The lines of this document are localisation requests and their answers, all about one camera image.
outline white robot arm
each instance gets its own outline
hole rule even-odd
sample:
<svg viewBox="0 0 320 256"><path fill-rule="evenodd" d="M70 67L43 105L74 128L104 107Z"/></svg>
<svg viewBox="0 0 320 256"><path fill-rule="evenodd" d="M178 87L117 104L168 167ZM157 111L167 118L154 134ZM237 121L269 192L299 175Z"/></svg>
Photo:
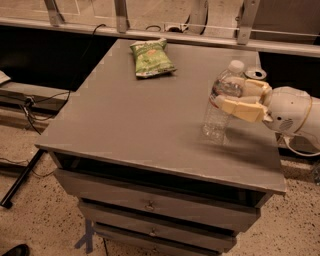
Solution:
<svg viewBox="0 0 320 256"><path fill-rule="evenodd" d="M297 154L320 155L320 152L303 154L290 147L290 140L301 136L320 151L320 99L291 87L272 90L268 83L256 80L242 79L240 84L243 88L242 97L219 95L215 104L240 119L262 121L269 129L281 133L286 146Z"/></svg>

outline water bottle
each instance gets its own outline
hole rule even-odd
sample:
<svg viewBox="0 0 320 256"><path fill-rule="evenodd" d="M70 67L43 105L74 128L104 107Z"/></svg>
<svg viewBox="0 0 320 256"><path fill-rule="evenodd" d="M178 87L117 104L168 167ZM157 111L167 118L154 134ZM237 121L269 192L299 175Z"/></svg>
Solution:
<svg viewBox="0 0 320 256"><path fill-rule="evenodd" d="M230 78L244 77L243 71L244 63L239 60L233 60L228 68L216 78L212 86L205 114L203 133L214 144L223 145L225 131L230 118L229 114L223 112L214 104L214 99L218 95L241 97L241 86L232 82Z"/></svg>

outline electrical cord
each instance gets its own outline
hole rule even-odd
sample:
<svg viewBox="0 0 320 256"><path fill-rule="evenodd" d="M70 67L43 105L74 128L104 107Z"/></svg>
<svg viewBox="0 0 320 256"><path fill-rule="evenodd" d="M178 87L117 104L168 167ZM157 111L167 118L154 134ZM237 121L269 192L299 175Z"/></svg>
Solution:
<svg viewBox="0 0 320 256"><path fill-rule="evenodd" d="M282 138L283 138L284 143L286 144L287 148L290 149L292 152L296 153L296 154L299 155L299 156L306 156L306 157L320 156L320 152L317 152L317 153L314 153L314 154L304 154L304 153L301 153L301 152L293 149L293 148L290 146L290 138L289 138L289 137L282 135Z"/></svg>
<svg viewBox="0 0 320 256"><path fill-rule="evenodd" d="M85 55L87 54L88 50L90 49L91 45L92 45L92 42L93 42L93 37L97 31L98 28L100 27L105 27L106 24L99 24L98 26L95 27L95 29L93 30L92 34L91 34L91 40L89 42L89 44L87 45L87 47L85 48L85 50L83 51L79 61L78 61L78 68L80 67L80 64L83 60L83 58L85 57ZM71 84L70 84L70 87L72 88L76 78L78 77L78 73L76 73L71 81ZM44 101L47 101L47 100L50 100L50 99L53 99L54 97L56 96L59 96L59 95L63 95L63 94L68 94L67 95L67 98L66 100L63 102L62 106L59 108L58 110L58 113L60 112L60 110L66 105L66 103L69 101L69 98L70 98L70 94L71 94L71 90L69 90L68 92L62 92L62 93L57 93L55 95L52 95L48 98L45 98L45 99L42 99L42 100L38 100L38 101L34 101L34 102L28 102L28 98L27 99L20 99L20 98L17 98L17 97L12 97L12 96L7 96L7 95L0 95L0 97L5 97L5 98L9 98L9 99L14 99L14 100L18 100L18 101L21 101L21 102L24 102L24 107L26 107L27 104L29 104L29 108L31 108L33 106L33 104L36 104L36 103L40 103L40 102L44 102ZM49 117L46 117L46 118L38 118L38 117L35 117L33 115L31 115L31 113L29 113L29 111L24 108L24 112L25 112L25 115L27 117L27 120L29 122L29 124L31 125L31 127L39 134L41 135L41 133L39 132L39 130L33 125L33 122L34 121L47 121L49 120L50 118L54 118L56 115L51 115Z"/></svg>
<svg viewBox="0 0 320 256"><path fill-rule="evenodd" d="M40 174L36 173L34 170L32 170L32 173L33 173L37 178L40 179L40 178L46 178L46 177L52 175L52 174L54 173L54 171L49 172L49 173L44 174L44 175L40 175Z"/></svg>
<svg viewBox="0 0 320 256"><path fill-rule="evenodd" d="M100 27L106 27L106 24L99 24L99 25L97 25L97 26L95 27L95 29L93 30L93 32L92 32L92 34L91 34L91 40L90 40L89 44L87 45L86 49L83 51L83 53L82 53L82 55L81 55L78 63L81 63L81 61L83 60L84 56L87 54L89 48L90 48L91 45L92 45L93 37L94 37L97 29L100 28ZM74 81L76 80L77 77L78 77L78 74L75 74L75 76L74 76L73 79L72 79L72 82L71 82L70 87L73 86ZM54 97L56 97L56 96L63 95L63 94L68 94L68 96L67 96L65 102L63 103L63 105L61 106L61 108L59 109L59 111L60 111L60 110L65 106L65 104L68 102L69 97L70 97L70 94L71 94L71 90L69 90L68 92L62 92L62 93L58 93L58 94L52 95L52 96L50 96L50 97L48 97L48 98L45 98L45 99L42 99L42 100L34 101L34 103L44 102L44 101L50 100L50 99L52 99L52 98L54 98ZM7 95L0 95L0 97L4 97L4 98L8 98L8 99L14 99L14 100L18 100L18 101L21 101L21 102L25 102L24 99L20 99L20 98L17 98L17 97L12 97L12 96L7 96Z"/></svg>
<svg viewBox="0 0 320 256"><path fill-rule="evenodd" d="M17 97L8 96L8 95L0 95L0 97L12 99L12 100L18 100L18 101L21 101L21 102L25 101L23 99L20 99L20 98L17 98Z"/></svg>
<svg viewBox="0 0 320 256"><path fill-rule="evenodd" d="M33 130L35 130L39 135L41 135L41 132L39 132L39 130L33 125L32 120L30 119L30 116L27 116L27 119L28 119L29 124L33 128Z"/></svg>
<svg viewBox="0 0 320 256"><path fill-rule="evenodd" d="M93 32L92 32L92 34L91 34L91 40L90 40L89 44L87 45L86 49L83 51L83 53L82 53L82 55L81 55L81 57L80 57L80 59L79 59L79 61L78 61L79 66L80 66L80 64L81 64L84 56L87 54L88 50L90 49L90 47L91 47L91 45L92 45L93 37L94 37L97 29L100 28L100 27L106 27L106 24L99 24L99 25L96 26L95 29L93 30ZM71 84L70 84L70 87L71 87L71 88L72 88L72 86L73 86L73 84L74 84L74 82L75 82L75 80L76 80L77 77L78 77L78 74L76 73L76 74L74 75L72 81L71 81ZM54 97L56 97L56 96L59 96L59 95L62 95L62 94L66 94L66 93L68 93L68 96L67 96L66 100L64 101L64 103L62 104L62 106L60 107L60 109L58 110L58 113L59 113L60 110L61 110L61 109L67 104L67 102L69 101L70 94L71 94L71 90L69 90L68 92L64 92L64 93L59 93L59 94L53 95L53 96L51 96L51 97L49 97L49 98L46 98L46 99L37 101L37 102L35 102L35 103L43 102L43 101L49 100L49 99L51 99L51 98L54 98Z"/></svg>
<svg viewBox="0 0 320 256"><path fill-rule="evenodd" d="M12 163L12 164L22 164L22 163L28 163L29 164L28 160L12 161L12 160L9 160L8 158L4 158L4 157L0 157L0 160L6 161L6 162L9 162L9 163Z"/></svg>

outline green chip bag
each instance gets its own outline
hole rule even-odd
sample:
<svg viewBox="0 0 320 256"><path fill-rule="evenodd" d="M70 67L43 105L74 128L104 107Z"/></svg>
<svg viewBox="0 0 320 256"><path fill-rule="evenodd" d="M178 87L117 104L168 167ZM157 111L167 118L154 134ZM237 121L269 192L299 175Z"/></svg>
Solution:
<svg viewBox="0 0 320 256"><path fill-rule="evenodd" d="M176 68L164 52L167 40L135 42L130 46L136 61L136 76L151 76L175 71Z"/></svg>

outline metal frame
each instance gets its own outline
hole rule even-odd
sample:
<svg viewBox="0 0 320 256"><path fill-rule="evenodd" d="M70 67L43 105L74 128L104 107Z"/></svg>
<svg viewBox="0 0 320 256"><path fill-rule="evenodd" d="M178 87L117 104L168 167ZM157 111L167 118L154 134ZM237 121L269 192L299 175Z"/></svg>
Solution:
<svg viewBox="0 0 320 256"><path fill-rule="evenodd" d="M64 23L63 17L59 12L58 6L55 0L44 0L48 9L48 15L50 24L52 26L59 26Z"/></svg>
<svg viewBox="0 0 320 256"><path fill-rule="evenodd" d="M114 0L114 5L117 15L117 31L119 33L125 33L130 28L127 2L126 0Z"/></svg>
<svg viewBox="0 0 320 256"><path fill-rule="evenodd" d="M59 13L55 0L44 0L48 9L50 22L22 20L14 18L0 17L0 25L31 27L47 30L59 30L76 33L92 33L95 26L67 24L64 22L62 15ZM260 4L260 0L244 0L243 8L239 13L239 32L236 39L210 38L199 35L186 35L182 33L169 32L151 32L129 30L130 24L128 20L126 0L114 0L116 11L116 28L101 28L96 34L104 36L114 36L118 38L128 39L155 39L166 38L168 41L175 43L215 46L234 48L249 51L263 51L271 53L283 53L292 55L301 55L309 57L320 57L320 47L314 45L303 45L296 43L282 43L272 41L259 41L250 39L252 26Z"/></svg>
<svg viewBox="0 0 320 256"><path fill-rule="evenodd" d="M256 17L260 0L245 0L238 32L238 44L247 44L250 39L252 26Z"/></svg>

